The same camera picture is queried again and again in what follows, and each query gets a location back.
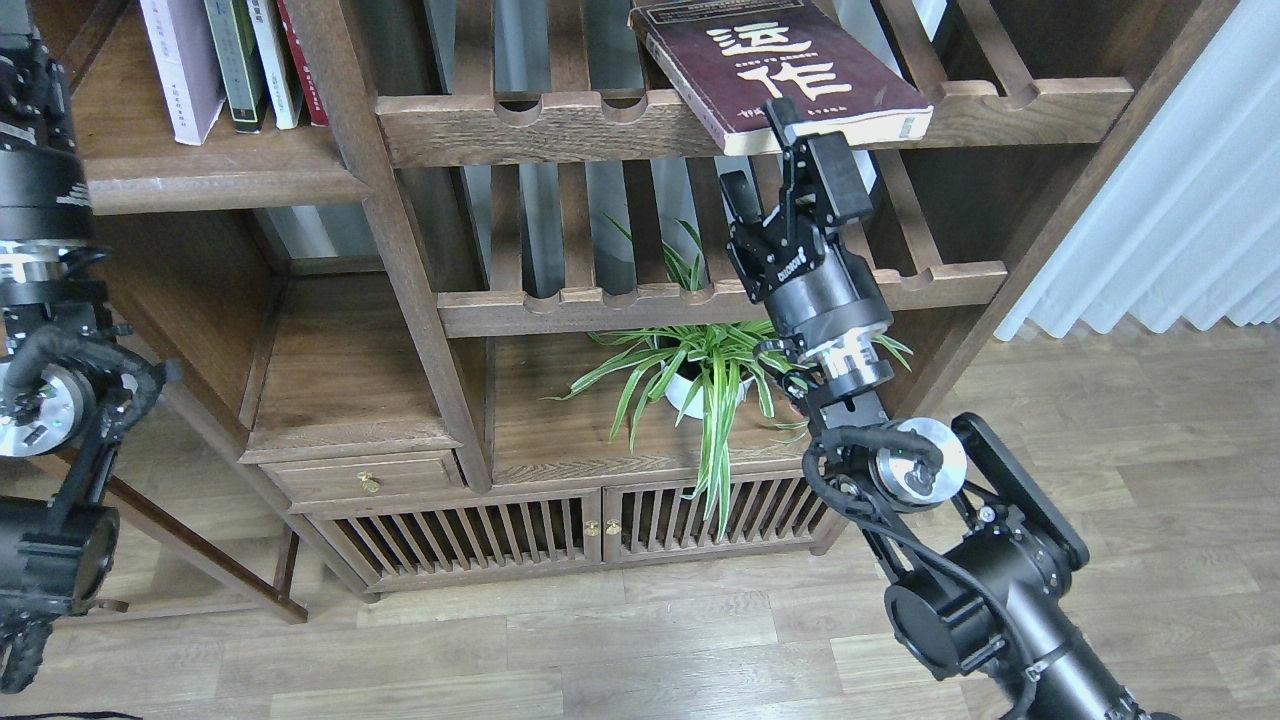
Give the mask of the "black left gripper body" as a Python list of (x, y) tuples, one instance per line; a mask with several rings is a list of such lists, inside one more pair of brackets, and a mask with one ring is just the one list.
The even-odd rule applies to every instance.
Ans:
[(32, 31), (3, 35), (1, 100), (3, 240), (88, 241), (93, 211), (65, 67)]

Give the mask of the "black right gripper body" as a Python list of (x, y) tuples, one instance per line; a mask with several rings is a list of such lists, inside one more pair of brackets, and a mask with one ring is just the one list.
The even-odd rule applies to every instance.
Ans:
[(763, 304), (778, 337), (801, 351), (851, 337), (884, 333), (892, 315), (867, 261), (850, 254), (837, 231), (803, 219), (783, 228), (780, 206), (759, 234), (731, 232), (727, 252), (753, 304)]

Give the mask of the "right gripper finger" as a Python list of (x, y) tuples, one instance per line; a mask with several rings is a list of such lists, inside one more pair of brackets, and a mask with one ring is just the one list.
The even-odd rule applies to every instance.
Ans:
[(845, 136), (803, 135), (788, 97), (773, 97), (765, 117), (783, 155), (780, 210), (783, 228), (799, 231), (808, 219), (819, 231), (837, 231), (873, 213), (873, 204)]
[(763, 227), (762, 208), (754, 182), (745, 170), (732, 170), (719, 176), (719, 187), (730, 210), (731, 232), (759, 234)]

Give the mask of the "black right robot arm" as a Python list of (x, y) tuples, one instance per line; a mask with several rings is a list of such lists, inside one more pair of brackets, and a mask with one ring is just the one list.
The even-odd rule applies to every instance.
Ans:
[(803, 475), (861, 529), (895, 638), (937, 680), (984, 673), (1010, 719), (1148, 717), (1060, 607), (1085, 542), (989, 425), (854, 416), (893, 374), (874, 348), (891, 311), (840, 238), (869, 195), (841, 133), (804, 133), (787, 97), (763, 111), (783, 154), (780, 202), (764, 215), (744, 173), (722, 176), (730, 258), (777, 332), (762, 350), (792, 365), (774, 382), (806, 418)]

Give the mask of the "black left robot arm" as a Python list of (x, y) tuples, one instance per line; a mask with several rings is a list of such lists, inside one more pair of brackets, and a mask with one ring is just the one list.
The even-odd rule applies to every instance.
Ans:
[(79, 446), (50, 500), (3, 500), (3, 692), (15, 694), (35, 679), (54, 623), (95, 601), (120, 528), (105, 484), (124, 434), (178, 370), (116, 342), (124, 328), (87, 272), (106, 251), (90, 242), (67, 73), (14, 6), (3, 12), (1, 155), (3, 455)]

